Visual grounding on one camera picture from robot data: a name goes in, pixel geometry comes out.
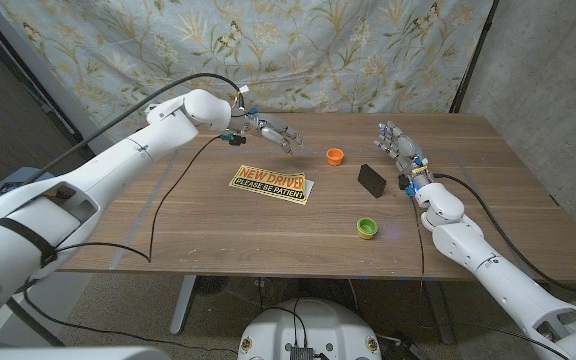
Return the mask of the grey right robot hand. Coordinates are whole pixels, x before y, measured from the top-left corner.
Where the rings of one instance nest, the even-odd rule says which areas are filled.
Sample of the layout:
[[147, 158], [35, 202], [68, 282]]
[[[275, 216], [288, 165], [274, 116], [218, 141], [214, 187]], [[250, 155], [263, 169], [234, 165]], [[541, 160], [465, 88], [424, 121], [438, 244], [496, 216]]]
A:
[[421, 147], [392, 121], [379, 124], [374, 144], [395, 161], [397, 169], [410, 180], [427, 170], [427, 159]]

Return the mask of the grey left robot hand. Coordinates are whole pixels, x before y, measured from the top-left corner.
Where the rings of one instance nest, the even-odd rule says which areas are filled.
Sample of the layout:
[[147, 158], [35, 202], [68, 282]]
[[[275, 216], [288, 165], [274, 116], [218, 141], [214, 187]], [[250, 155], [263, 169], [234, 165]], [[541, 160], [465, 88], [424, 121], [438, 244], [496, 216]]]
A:
[[269, 142], [278, 145], [285, 153], [291, 154], [291, 144], [304, 149], [303, 138], [294, 128], [289, 126], [281, 117], [270, 113], [255, 113], [233, 116], [230, 119], [228, 130], [238, 135], [250, 134], [263, 137]]

